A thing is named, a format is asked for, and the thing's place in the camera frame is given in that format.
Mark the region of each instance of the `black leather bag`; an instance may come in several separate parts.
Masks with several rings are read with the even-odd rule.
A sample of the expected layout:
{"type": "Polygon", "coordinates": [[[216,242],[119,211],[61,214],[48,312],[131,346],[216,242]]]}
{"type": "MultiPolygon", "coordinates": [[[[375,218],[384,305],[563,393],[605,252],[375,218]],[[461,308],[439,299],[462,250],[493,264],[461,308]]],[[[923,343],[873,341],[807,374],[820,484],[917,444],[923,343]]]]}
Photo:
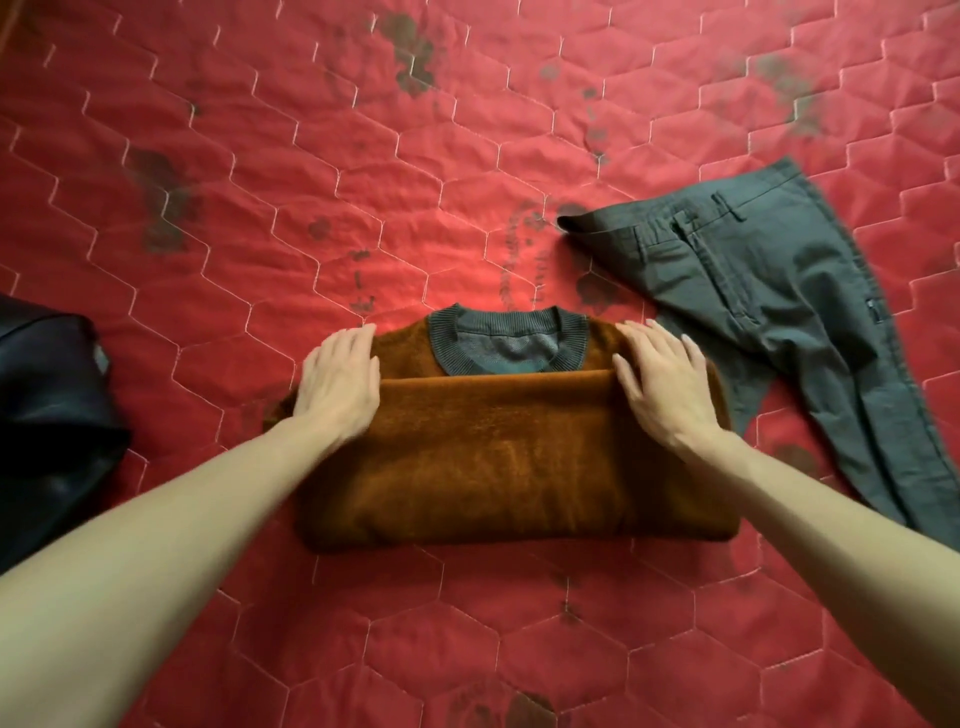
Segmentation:
{"type": "Polygon", "coordinates": [[[93,325],[0,295],[0,573],[78,524],[130,431],[93,325]]]}

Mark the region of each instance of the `brown sweater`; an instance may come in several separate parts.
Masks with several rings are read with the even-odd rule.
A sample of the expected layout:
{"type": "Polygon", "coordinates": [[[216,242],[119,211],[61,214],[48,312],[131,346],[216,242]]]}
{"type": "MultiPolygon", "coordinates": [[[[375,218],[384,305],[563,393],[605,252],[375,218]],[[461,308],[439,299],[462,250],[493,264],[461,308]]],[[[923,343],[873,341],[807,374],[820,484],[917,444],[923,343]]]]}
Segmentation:
{"type": "MultiPolygon", "coordinates": [[[[572,326],[550,329],[538,362],[536,340],[519,340],[523,355],[516,338],[501,339],[505,350],[495,345],[497,322],[530,314],[479,314],[494,324],[471,338],[458,329],[471,313],[454,306],[374,339],[383,381],[371,427],[299,490],[299,531],[310,547],[736,534],[735,513],[637,425],[612,372],[615,352],[631,358],[616,328],[541,312],[541,322],[563,315],[572,326]],[[478,374],[531,366],[540,373],[478,374]]],[[[517,321],[507,321],[510,333],[527,333],[517,321]]],[[[729,429],[712,366],[709,382],[729,429]]]]}

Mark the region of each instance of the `red quilted mattress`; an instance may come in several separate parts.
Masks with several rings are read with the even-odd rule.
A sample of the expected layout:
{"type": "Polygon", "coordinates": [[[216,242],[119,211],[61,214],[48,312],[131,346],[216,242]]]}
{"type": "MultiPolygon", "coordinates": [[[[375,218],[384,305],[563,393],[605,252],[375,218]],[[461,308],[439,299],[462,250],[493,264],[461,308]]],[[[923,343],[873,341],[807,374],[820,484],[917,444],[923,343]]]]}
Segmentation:
{"type": "MultiPolygon", "coordinates": [[[[252,437],[337,328],[650,315],[558,210],[789,154],[960,455],[959,36],[950,0],[31,0],[0,62],[0,290],[96,322],[121,502],[252,437]]],[[[785,389],[749,436],[843,487],[785,389]]],[[[126,722],[923,725],[749,525],[318,559],[287,511],[126,722]]]]}

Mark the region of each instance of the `sweater collar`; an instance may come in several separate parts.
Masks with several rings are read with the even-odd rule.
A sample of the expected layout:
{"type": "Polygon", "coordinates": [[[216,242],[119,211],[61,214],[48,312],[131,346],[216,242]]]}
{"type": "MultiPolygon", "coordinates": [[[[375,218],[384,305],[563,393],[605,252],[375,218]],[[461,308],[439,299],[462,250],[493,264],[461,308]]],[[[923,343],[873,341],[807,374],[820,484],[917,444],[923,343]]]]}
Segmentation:
{"type": "Polygon", "coordinates": [[[450,376],[503,374],[495,360],[478,361],[476,356],[468,355],[461,346],[460,332],[506,337],[555,336],[556,353],[538,372],[575,372],[583,366],[587,353],[587,317],[558,306],[494,313],[455,303],[427,316],[427,326],[433,354],[450,376]]]}

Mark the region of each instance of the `dark gray trousers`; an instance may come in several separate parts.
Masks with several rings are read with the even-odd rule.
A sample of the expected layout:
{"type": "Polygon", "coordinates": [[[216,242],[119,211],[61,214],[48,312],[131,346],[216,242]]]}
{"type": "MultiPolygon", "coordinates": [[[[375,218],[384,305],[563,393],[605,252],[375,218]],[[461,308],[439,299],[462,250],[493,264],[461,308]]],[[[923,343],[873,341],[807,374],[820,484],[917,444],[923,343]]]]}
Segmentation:
{"type": "Polygon", "coordinates": [[[558,219],[722,373],[742,434],[777,374],[878,512],[960,550],[960,476],[850,234],[789,159],[558,219]]]}

